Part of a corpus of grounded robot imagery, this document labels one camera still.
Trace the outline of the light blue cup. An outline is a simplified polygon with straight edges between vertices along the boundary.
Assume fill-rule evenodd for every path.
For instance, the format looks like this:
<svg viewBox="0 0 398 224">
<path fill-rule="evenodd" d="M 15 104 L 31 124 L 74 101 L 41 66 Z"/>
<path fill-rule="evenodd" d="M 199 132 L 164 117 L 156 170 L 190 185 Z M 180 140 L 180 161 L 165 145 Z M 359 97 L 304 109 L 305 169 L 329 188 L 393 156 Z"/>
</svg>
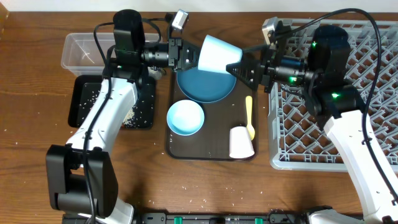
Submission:
<svg viewBox="0 0 398 224">
<path fill-rule="evenodd" d="M 201 47 L 198 69 L 206 72 L 228 74 L 226 66 L 240 62 L 242 56 L 242 49 L 207 35 Z"/>
</svg>

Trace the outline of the yellow plastic spoon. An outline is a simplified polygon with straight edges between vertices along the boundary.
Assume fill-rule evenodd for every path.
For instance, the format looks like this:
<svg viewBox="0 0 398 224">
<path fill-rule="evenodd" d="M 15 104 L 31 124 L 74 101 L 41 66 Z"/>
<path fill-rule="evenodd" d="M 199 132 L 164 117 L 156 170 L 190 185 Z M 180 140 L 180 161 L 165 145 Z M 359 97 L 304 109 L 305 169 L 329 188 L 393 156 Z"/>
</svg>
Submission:
<svg viewBox="0 0 398 224">
<path fill-rule="evenodd" d="M 252 96 L 248 95 L 245 97 L 245 106 L 246 106 L 246 116 L 247 116 L 247 125 L 246 128 L 249 133 L 249 137 L 251 140 L 255 137 L 255 129 L 252 125 Z"/>
</svg>

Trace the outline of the dark blue plate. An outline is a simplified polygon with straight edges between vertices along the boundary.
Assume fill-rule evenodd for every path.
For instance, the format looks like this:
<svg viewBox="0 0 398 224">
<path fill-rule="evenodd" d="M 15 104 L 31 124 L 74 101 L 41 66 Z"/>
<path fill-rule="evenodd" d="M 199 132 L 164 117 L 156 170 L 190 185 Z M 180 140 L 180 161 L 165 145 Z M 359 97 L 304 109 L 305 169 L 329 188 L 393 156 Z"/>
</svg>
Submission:
<svg viewBox="0 0 398 224">
<path fill-rule="evenodd" d="M 214 103 L 232 92 L 236 77 L 230 74 L 206 72 L 194 67 L 177 72 L 177 84 L 182 93 L 191 100 Z"/>
</svg>

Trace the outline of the light blue rice bowl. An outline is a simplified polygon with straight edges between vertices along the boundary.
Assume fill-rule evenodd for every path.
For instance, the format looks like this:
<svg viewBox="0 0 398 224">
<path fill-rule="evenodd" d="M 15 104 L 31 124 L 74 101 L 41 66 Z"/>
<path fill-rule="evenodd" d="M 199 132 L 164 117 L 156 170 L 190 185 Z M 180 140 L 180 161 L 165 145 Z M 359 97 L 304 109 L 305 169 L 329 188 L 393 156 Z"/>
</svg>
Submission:
<svg viewBox="0 0 398 224">
<path fill-rule="evenodd" d="M 203 108 L 192 100 L 180 100 L 167 112 L 167 125 L 171 131 L 181 136 L 190 136 L 198 132 L 204 124 Z"/>
</svg>

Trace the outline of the pink cup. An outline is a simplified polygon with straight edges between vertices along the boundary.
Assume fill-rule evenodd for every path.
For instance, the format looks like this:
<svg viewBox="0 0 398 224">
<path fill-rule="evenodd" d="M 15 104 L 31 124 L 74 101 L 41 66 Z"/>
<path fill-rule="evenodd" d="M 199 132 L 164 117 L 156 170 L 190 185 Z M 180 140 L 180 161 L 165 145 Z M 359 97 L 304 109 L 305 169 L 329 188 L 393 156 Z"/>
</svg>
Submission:
<svg viewBox="0 0 398 224">
<path fill-rule="evenodd" d="M 237 126 L 229 132 L 229 156 L 234 159 L 245 159 L 254 155 L 254 148 L 248 130 Z"/>
</svg>

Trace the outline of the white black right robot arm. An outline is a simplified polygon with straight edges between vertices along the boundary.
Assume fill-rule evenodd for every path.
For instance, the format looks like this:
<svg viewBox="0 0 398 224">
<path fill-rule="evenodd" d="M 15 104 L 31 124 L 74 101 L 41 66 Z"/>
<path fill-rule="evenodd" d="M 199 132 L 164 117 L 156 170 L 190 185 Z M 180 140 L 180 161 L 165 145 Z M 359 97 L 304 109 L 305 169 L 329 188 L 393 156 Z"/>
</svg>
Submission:
<svg viewBox="0 0 398 224">
<path fill-rule="evenodd" d="M 337 26 L 315 29 L 307 59 L 284 54 L 289 31 L 281 26 L 268 33 L 260 60 L 241 59 L 228 73 L 256 90 L 271 92 L 275 83 L 299 87 L 307 111 L 335 145 L 355 186 L 365 223 L 397 223 L 397 176 L 371 130 L 368 107 L 359 91 L 345 80 L 351 47 L 348 33 Z"/>
</svg>

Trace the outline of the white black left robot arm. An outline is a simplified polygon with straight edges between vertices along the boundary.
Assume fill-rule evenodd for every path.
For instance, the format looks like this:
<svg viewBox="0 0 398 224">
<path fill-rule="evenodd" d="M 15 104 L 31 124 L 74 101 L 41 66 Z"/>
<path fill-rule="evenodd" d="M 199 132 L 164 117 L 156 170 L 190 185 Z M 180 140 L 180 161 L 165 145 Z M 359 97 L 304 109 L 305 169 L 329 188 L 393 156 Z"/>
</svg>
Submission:
<svg viewBox="0 0 398 224">
<path fill-rule="evenodd" d="M 115 13 L 115 43 L 101 53 L 104 62 L 99 95 L 76 133 L 46 153 L 50 205 L 76 213 L 86 223 L 132 223 L 134 207 L 118 196 L 111 150 L 129 110 L 149 77 L 149 67 L 189 70 L 198 63 L 200 48 L 179 37 L 147 42 L 137 11 Z"/>
</svg>

